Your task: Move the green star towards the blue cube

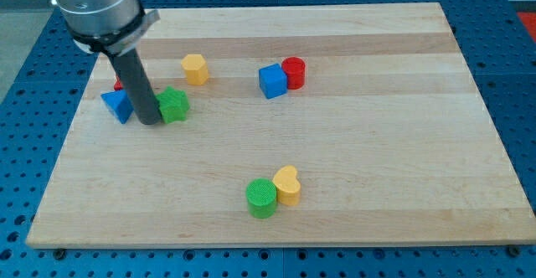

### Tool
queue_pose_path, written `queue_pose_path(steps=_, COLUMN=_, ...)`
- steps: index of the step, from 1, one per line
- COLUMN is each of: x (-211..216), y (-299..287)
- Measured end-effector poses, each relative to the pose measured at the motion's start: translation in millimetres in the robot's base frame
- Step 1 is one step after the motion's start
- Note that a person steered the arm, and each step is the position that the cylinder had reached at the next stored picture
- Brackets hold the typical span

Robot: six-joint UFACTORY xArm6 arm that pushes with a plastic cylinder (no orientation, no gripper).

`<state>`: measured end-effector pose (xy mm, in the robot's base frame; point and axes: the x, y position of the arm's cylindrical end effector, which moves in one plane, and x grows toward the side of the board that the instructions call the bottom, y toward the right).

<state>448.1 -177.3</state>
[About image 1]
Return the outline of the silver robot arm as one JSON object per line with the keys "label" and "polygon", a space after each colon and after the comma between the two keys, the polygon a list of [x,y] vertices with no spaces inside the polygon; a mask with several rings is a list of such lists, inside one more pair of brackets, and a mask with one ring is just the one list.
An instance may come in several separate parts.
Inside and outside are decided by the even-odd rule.
{"label": "silver robot arm", "polygon": [[137,44],[160,19],[141,0],[54,0],[68,32],[86,53],[103,53],[119,77],[138,120],[153,125],[162,120]]}

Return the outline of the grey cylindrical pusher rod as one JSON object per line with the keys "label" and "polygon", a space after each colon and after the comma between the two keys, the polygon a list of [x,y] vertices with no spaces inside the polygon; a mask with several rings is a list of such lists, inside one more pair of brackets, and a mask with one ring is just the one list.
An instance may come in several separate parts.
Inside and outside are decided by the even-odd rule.
{"label": "grey cylindrical pusher rod", "polygon": [[109,60],[138,120],[144,125],[159,123],[162,115],[158,100],[137,51],[132,49],[123,55],[112,55]]}

